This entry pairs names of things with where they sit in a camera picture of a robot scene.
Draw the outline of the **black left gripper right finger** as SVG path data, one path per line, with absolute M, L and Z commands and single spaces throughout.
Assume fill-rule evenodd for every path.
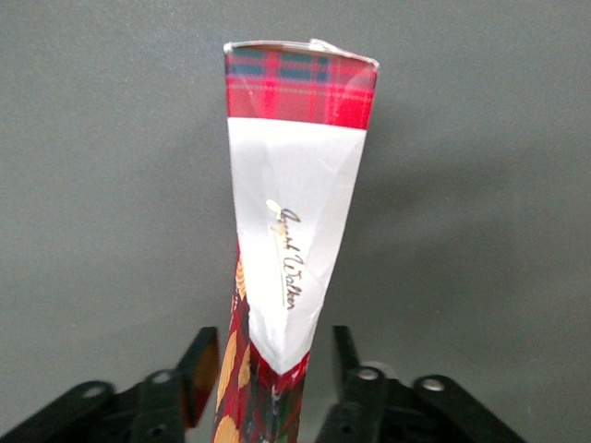
M 525 442 L 453 379 L 427 375 L 408 387 L 361 363 L 348 327 L 334 326 L 332 337 L 338 401 L 318 442 Z

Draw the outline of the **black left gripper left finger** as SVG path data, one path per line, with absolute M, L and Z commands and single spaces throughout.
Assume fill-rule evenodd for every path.
M 3 442 L 184 442 L 199 425 L 220 372 L 215 327 L 205 327 L 173 368 L 118 392 L 91 380 L 67 390 L 1 436 Z

